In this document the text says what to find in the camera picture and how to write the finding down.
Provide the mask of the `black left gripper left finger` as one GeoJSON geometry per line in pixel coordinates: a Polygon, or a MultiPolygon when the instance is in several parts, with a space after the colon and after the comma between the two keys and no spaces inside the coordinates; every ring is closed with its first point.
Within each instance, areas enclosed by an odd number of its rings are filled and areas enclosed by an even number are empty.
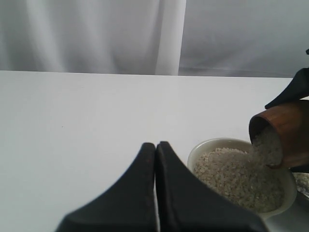
{"type": "Polygon", "coordinates": [[[67,214],[58,232],[155,232],[155,145],[143,143],[125,173],[103,194],[67,214]]]}

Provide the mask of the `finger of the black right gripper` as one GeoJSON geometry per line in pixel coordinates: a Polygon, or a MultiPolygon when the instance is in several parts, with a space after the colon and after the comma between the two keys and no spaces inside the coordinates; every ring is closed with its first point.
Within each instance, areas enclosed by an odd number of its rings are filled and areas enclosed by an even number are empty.
{"type": "Polygon", "coordinates": [[[308,96],[309,68],[302,68],[295,74],[288,86],[275,99],[265,105],[265,109],[300,100],[308,96]]]}

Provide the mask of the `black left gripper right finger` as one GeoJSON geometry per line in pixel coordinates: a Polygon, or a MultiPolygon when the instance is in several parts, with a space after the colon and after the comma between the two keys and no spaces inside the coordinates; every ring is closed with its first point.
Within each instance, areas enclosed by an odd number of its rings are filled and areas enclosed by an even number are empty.
{"type": "Polygon", "coordinates": [[[266,232],[262,219],[198,180],[168,142],[156,148],[156,195],[162,232],[266,232]]]}

